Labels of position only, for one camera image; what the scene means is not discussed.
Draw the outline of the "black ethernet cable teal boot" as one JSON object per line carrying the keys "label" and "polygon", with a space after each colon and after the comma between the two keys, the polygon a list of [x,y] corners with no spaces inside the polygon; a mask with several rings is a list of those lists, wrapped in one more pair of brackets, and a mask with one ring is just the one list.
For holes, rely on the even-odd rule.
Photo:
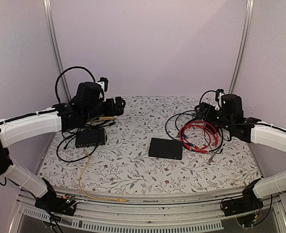
{"label": "black ethernet cable teal boot", "polygon": [[[189,121],[182,126],[178,126],[178,120],[182,116],[186,116]],[[200,119],[194,110],[174,114],[167,119],[164,129],[170,139],[181,141],[183,147],[188,151],[202,154],[221,154],[223,152],[223,134],[218,132],[212,124]],[[192,142],[187,135],[189,130],[201,130],[205,144],[198,146]]]}

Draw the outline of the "black network switch box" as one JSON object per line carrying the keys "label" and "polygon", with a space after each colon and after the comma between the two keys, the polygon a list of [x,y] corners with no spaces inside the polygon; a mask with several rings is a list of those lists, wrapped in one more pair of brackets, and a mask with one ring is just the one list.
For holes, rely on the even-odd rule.
{"label": "black network switch box", "polygon": [[172,160],[182,160],[183,144],[181,141],[151,138],[148,156]]}

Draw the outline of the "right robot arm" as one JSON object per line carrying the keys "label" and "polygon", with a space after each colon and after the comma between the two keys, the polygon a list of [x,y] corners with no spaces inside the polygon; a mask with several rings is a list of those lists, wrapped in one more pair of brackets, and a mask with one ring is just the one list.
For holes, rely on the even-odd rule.
{"label": "right robot arm", "polygon": [[[220,106],[214,107],[202,102],[194,110],[200,119],[212,126],[227,130],[230,137],[286,153],[286,129],[273,126],[258,118],[245,118],[241,103],[224,100]],[[267,178],[257,179],[247,185],[242,191],[238,207],[248,212],[257,207],[263,197],[283,192],[286,192],[286,170]]]}

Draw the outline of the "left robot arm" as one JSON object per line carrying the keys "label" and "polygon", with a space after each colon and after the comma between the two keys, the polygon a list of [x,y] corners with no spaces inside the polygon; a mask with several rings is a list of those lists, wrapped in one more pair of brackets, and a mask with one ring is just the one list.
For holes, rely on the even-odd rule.
{"label": "left robot arm", "polygon": [[18,149],[28,142],[35,146],[31,157],[39,155],[41,140],[57,132],[83,129],[87,122],[100,117],[116,117],[124,112],[122,97],[107,100],[82,101],[74,98],[69,103],[58,103],[45,110],[0,119],[0,176],[26,189],[35,197],[35,206],[48,212],[65,211],[71,203],[58,197],[52,185],[29,170],[27,163],[19,164],[10,157],[10,149]]}

